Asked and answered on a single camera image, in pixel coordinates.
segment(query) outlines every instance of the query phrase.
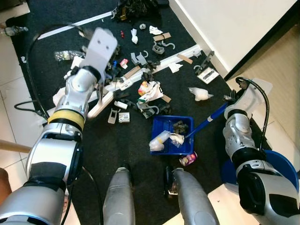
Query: cable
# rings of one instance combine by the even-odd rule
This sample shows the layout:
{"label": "cable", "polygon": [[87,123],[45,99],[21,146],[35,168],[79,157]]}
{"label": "cable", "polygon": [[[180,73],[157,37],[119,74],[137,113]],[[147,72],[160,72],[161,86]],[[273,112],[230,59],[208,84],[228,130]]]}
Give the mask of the cable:
{"label": "cable", "polygon": [[264,90],[257,83],[255,83],[254,81],[252,81],[250,79],[239,76],[235,79],[235,81],[238,84],[241,84],[242,81],[245,81],[247,83],[252,84],[254,87],[256,87],[260,91],[260,93],[263,96],[263,99],[264,99],[265,105],[266,105],[266,115],[265,115],[264,123],[263,123],[263,129],[262,129],[262,135],[261,135],[261,140],[260,140],[260,145],[259,145],[259,151],[262,152],[265,155],[265,153],[263,151],[263,140],[264,140],[264,137],[265,137],[265,134],[266,134],[268,119],[269,119],[269,112],[270,112],[270,104],[269,104],[268,97],[267,97],[266,93],[264,92]]}
{"label": "cable", "polygon": [[43,117],[45,120],[47,120],[47,118],[45,117],[44,114],[41,113],[41,111],[18,107],[19,105],[23,105],[23,104],[27,104],[27,103],[31,103],[31,102],[37,102],[37,100],[31,100],[31,101],[26,101],[26,102],[20,102],[20,103],[18,103],[18,104],[15,104],[15,105],[14,105],[14,108],[17,109],[17,110],[29,111],[29,112],[36,113],[37,115],[39,115],[39,116]]}
{"label": "cable", "polygon": [[73,188],[74,188],[74,185],[71,186],[71,189],[70,189],[70,192],[69,192],[69,196],[68,196],[68,202],[67,202],[66,213],[65,213],[65,216],[64,216],[64,218],[62,219],[60,225],[64,225],[64,223],[65,223],[65,221],[66,221],[66,219],[67,219],[67,216],[68,216],[68,213],[69,213],[69,210],[70,210],[70,206],[71,206],[71,200],[72,200]]}
{"label": "cable", "polygon": [[92,176],[92,174],[87,170],[87,168],[85,168],[85,166],[82,166],[82,169],[88,174],[88,176],[90,177],[90,179],[93,181],[93,184],[95,186],[95,189],[97,191],[97,196],[98,196],[98,205],[99,205],[99,212],[100,212],[100,225],[103,225],[103,211],[102,211],[102,200],[101,200],[101,196],[100,196],[100,190],[98,188],[97,182],[94,179],[94,177]]}
{"label": "cable", "polygon": [[46,118],[49,118],[49,114],[48,114],[48,112],[44,109],[44,107],[43,107],[43,105],[42,105],[42,103],[41,103],[41,101],[40,101],[40,99],[39,99],[37,89],[36,89],[36,87],[35,87],[35,85],[34,85],[34,80],[33,80],[33,77],[32,77],[32,75],[31,75],[31,72],[30,72],[30,63],[29,63],[29,61],[30,61],[29,59],[30,59],[30,58],[29,58],[29,56],[30,56],[30,53],[31,53],[31,51],[32,51],[32,48],[33,48],[34,44],[36,43],[36,41],[38,40],[38,38],[39,38],[42,34],[44,34],[44,33],[46,33],[46,32],[49,32],[50,30],[52,30],[52,29],[55,28],[55,27],[62,27],[62,26],[72,26],[72,27],[74,27],[74,28],[77,28],[80,32],[83,33],[83,29],[82,29],[81,27],[76,26],[76,25],[73,25],[73,24],[69,24],[69,23],[59,23],[59,24],[53,24],[53,25],[50,25],[50,26],[46,27],[45,29],[43,29],[41,32],[39,32],[38,34],[36,34],[36,35],[34,36],[32,42],[31,42],[31,44],[29,45],[29,48],[28,48],[28,50],[27,50],[27,52],[26,52],[26,56],[25,56],[26,61],[27,61],[27,63],[26,63],[26,69],[27,69],[27,73],[28,73],[28,77],[29,77],[29,80],[30,80],[30,84],[31,84],[31,88],[32,88],[34,97],[35,97],[35,99],[36,99],[36,101],[37,101],[37,103],[38,103],[38,105],[39,105],[39,107],[40,107],[40,109],[41,109],[43,115],[44,115]]}

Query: black mat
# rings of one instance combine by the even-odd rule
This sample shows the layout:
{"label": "black mat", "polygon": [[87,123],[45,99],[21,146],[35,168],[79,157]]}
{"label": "black mat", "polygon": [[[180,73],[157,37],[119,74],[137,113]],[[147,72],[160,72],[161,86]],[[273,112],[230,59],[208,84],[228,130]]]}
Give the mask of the black mat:
{"label": "black mat", "polygon": [[[26,82],[28,82],[28,76],[25,64],[20,59],[21,56],[25,55],[27,46],[37,31],[52,23],[62,21],[74,23],[90,18],[105,13],[114,6],[115,1],[94,0],[84,4],[82,1],[71,0],[63,1],[63,3],[58,0],[43,1],[43,4],[39,1],[32,1],[30,14],[9,20],[9,25],[26,25],[30,29],[26,35],[12,37]],[[140,31],[138,29],[138,25],[141,23],[147,25],[146,30]],[[153,39],[152,35],[149,34],[149,25],[157,26],[164,32],[170,32],[172,38],[166,42],[176,44],[176,49],[172,50],[171,47],[168,47],[162,56],[152,52]],[[161,9],[161,18],[141,19],[138,22],[127,23],[116,23],[105,18],[104,22],[100,20],[84,25],[88,28],[97,26],[110,29],[116,36],[122,49],[120,60],[123,58],[130,60],[131,52],[139,53],[142,50],[147,50],[149,52],[148,60],[156,61],[195,44],[170,8]],[[130,30],[133,27],[138,29],[138,45],[131,42]],[[125,33],[124,39],[120,37],[120,30]],[[32,72],[37,91],[47,109],[54,107],[52,95],[64,83],[63,76],[70,67],[70,62],[56,62],[53,52],[78,50],[82,45],[87,44],[88,42],[79,37],[74,29],[47,37],[37,43],[32,52]],[[192,58],[195,61],[193,65],[181,62],[183,67],[175,74],[172,74],[168,68],[155,74],[156,80],[161,82],[164,93],[172,98],[173,114],[192,116],[195,119],[195,125],[201,123],[218,109],[223,104],[223,95],[228,95],[230,91],[221,77],[206,85],[194,75],[193,66],[199,64],[204,58],[205,55],[199,59]],[[132,67],[132,62],[129,62],[128,69],[124,70],[124,73]],[[139,98],[137,94],[139,86],[140,82],[137,82],[126,90],[131,94],[130,100],[136,101]],[[214,97],[207,101],[195,102],[194,96],[188,91],[188,87],[205,88]],[[151,105],[157,105],[161,102],[162,100],[159,99],[151,102]],[[152,120],[146,120],[140,113],[132,109],[128,110],[131,118],[129,124],[108,124],[107,119],[111,107],[113,107],[112,104],[104,109],[97,118],[88,120],[85,125],[83,132],[84,164],[97,179],[102,199],[104,199],[115,170],[122,163],[129,163],[135,182],[136,224],[162,224],[179,212],[176,198],[167,200],[163,197],[163,170],[167,164],[172,164],[174,167],[180,166],[178,158],[150,155],[148,144],[151,137]],[[198,160],[186,167],[186,170],[198,179],[207,193],[222,183],[219,176],[220,167],[228,159],[225,152],[225,140],[222,135],[224,125],[225,119],[220,117],[195,135],[195,151],[198,154]],[[259,129],[255,123],[253,128],[258,130],[254,133],[259,134]],[[98,224],[96,193],[91,181],[85,174],[82,174],[74,188],[73,202],[83,225]]]}

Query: blue handle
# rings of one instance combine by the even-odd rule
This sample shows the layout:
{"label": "blue handle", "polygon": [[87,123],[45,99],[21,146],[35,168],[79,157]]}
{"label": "blue handle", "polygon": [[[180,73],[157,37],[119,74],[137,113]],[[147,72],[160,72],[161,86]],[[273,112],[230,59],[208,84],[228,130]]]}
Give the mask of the blue handle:
{"label": "blue handle", "polygon": [[226,102],[224,105],[222,105],[220,108],[218,108],[212,115],[210,115],[205,121],[203,121],[200,125],[198,125],[191,133],[189,133],[184,138],[187,139],[191,136],[194,136],[195,133],[202,130],[206,125],[208,125],[210,122],[212,122],[214,119],[218,118],[223,112],[225,111],[228,103]]}

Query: blue tray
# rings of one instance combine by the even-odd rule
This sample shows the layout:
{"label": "blue tray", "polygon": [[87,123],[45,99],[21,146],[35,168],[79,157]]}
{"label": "blue tray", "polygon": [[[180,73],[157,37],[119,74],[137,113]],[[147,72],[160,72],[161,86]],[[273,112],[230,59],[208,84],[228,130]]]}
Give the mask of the blue tray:
{"label": "blue tray", "polygon": [[[157,135],[159,135],[164,130],[173,131],[173,124],[182,120],[183,123],[188,125],[188,133],[194,130],[194,119],[190,116],[156,116],[154,117],[153,127],[152,127],[152,137],[154,139]],[[184,140],[184,143],[177,148],[175,145],[171,143],[171,139],[169,138],[164,142],[165,148],[162,151],[151,151],[152,155],[189,155],[194,151],[194,137],[190,137]]]}

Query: tin can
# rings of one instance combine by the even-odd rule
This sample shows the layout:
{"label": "tin can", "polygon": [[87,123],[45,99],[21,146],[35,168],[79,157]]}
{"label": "tin can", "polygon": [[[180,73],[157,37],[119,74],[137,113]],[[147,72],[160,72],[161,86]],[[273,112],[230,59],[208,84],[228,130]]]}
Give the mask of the tin can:
{"label": "tin can", "polygon": [[179,161],[183,166],[187,166],[193,163],[197,158],[197,153],[194,151],[192,154],[180,158]]}

